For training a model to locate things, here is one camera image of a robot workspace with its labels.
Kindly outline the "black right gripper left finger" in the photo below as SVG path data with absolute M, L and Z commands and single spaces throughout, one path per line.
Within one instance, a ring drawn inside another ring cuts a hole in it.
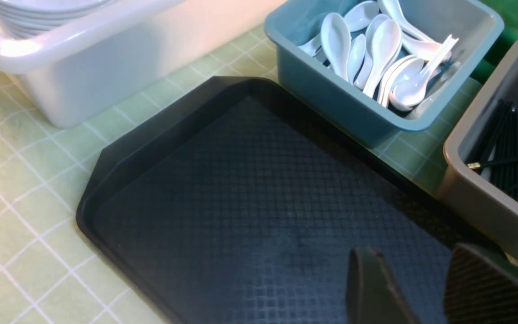
M 348 324 L 419 324 L 384 254 L 352 248 L 347 271 Z

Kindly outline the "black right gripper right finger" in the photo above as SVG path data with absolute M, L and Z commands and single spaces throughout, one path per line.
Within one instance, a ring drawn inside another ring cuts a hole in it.
M 450 324 L 518 324 L 518 266 L 481 246 L 456 244 L 443 308 Z

